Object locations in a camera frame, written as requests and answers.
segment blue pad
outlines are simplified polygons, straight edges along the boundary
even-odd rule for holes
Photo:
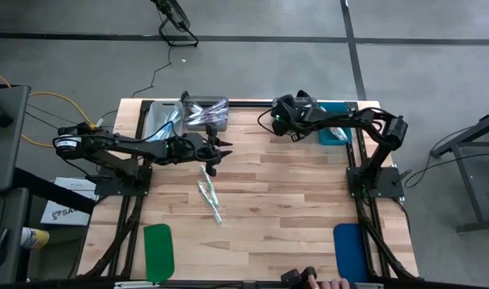
[[[333,229],[337,268],[350,283],[367,282],[364,243],[358,224],[339,224]]]

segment wooden table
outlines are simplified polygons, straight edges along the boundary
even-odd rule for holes
[[[121,101],[115,132],[135,136],[141,101]],[[379,107],[379,103],[358,101],[358,107]],[[257,125],[257,116],[264,110],[231,108],[228,129],[218,135],[234,143],[230,148],[234,152],[216,167],[218,175],[212,178],[223,226],[215,224],[198,192],[199,163],[153,166],[132,279],[145,279],[142,228],[158,223],[168,224],[173,234],[171,279],[278,281],[282,273],[307,266],[317,269],[320,280],[340,277],[332,231],[338,224],[357,222],[344,175],[346,149],[318,144],[317,133],[299,143],[292,143],[288,136],[274,136]],[[263,117],[263,122],[269,124],[270,117]],[[365,143],[370,155],[376,144],[367,134]],[[389,158],[384,166],[391,164]],[[386,243],[417,275],[405,215],[392,200],[378,199],[377,203]],[[79,274],[91,269],[113,240],[120,204],[121,197],[107,197],[94,209]],[[126,247],[125,241],[118,272]],[[373,261],[380,272],[375,246]]]

